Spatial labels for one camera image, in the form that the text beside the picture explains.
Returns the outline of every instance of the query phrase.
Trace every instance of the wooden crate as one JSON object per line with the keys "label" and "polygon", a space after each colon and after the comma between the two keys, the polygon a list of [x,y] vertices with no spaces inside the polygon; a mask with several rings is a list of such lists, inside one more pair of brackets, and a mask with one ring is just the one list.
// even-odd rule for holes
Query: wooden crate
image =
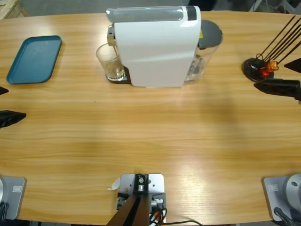
{"label": "wooden crate", "polygon": [[0,0],[0,20],[29,16],[20,0]]}

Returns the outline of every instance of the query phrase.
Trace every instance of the gray floor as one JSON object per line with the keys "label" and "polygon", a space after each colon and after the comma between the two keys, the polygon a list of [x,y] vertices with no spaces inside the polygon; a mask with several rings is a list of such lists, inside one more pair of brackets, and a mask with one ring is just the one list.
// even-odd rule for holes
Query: gray floor
{"label": "gray floor", "polygon": [[[269,0],[270,5],[280,0]],[[21,0],[31,16],[103,13],[107,8],[187,5],[189,0]],[[218,0],[213,10],[248,11],[254,0]]]}

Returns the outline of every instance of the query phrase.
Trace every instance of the black rod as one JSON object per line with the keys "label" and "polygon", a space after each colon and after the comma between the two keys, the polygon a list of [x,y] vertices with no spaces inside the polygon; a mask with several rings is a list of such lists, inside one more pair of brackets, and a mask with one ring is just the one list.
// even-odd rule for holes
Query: black rod
{"label": "black rod", "polygon": [[291,32],[291,30],[296,26],[296,24],[301,20],[301,18],[299,18],[293,25],[292,27],[286,32],[286,34],[282,37],[282,39],[274,46],[274,48],[266,55],[266,57],[263,59],[264,61],[268,59],[268,57],[270,56],[270,54],[274,51],[275,48],[278,47],[278,45],[282,45],[284,42],[281,42],[288,34],[289,32]]}
{"label": "black rod", "polygon": [[282,33],[282,31],[291,23],[291,21],[295,18],[296,15],[294,15],[290,21],[284,26],[284,28],[279,32],[279,34],[273,39],[273,41],[271,41],[271,43],[265,48],[265,50],[261,53],[261,55],[268,49],[268,47],[270,47],[270,45],[276,40],[276,38],[278,38],[278,36]]}
{"label": "black rod", "polygon": [[294,47],[294,48],[292,48],[292,50],[291,51],[289,51],[279,62],[278,62],[278,64],[280,64],[281,63],[281,61],[283,61],[288,55],[290,55],[292,52],[294,52],[295,51],[295,49],[297,49],[299,46],[301,45],[301,41],[299,41],[298,42],[298,44]]}
{"label": "black rod", "polygon": [[290,45],[300,36],[300,34],[301,34],[300,31],[301,31],[301,28],[298,30],[298,32],[296,34],[294,34],[290,38],[290,40],[287,41],[287,43],[277,53],[275,53],[273,56],[271,55],[270,59],[276,60],[276,58],[278,56],[280,56],[280,54],[282,54],[288,47],[290,47]]}

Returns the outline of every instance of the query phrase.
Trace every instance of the coffee machine lid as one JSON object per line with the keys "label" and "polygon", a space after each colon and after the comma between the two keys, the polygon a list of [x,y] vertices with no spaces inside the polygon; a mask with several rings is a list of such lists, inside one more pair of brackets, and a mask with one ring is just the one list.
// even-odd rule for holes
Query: coffee machine lid
{"label": "coffee machine lid", "polygon": [[202,37],[198,40],[198,47],[205,49],[218,46],[222,42],[222,31],[216,23],[202,20]]}
{"label": "coffee machine lid", "polygon": [[106,11],[112,23],[124,22],[155,22],[178,21],[183,18],[183,9],[180,6],[167,7],[135,7],[109,8]]}

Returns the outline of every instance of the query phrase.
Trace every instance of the black cable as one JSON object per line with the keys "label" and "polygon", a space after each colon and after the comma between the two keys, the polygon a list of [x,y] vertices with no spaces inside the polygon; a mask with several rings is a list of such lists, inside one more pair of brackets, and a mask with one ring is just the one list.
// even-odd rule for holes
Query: black cable
{"label": "black cable", "polygon": [[195,223],[197,225],[203,226],[201,223],[197,222],[196,220],[185,220],[185,221],[178,221],[178,222],[162,223],[161,225],[178,225],[178,224],[185,224],[185,223]]}
{"label": "black cable", "polygon": [[178,224],[185,224],[185,223],[195,223],[197,225],[203,226],[201,223],[197,222],[196,220],[185,220],[185,221],[164,223],[163,221],[166,215],[167,215],[167,208],[155,209],[150,215],[150,225],[155,224],[155,226],[161,226],[161,225],[178,225]]}

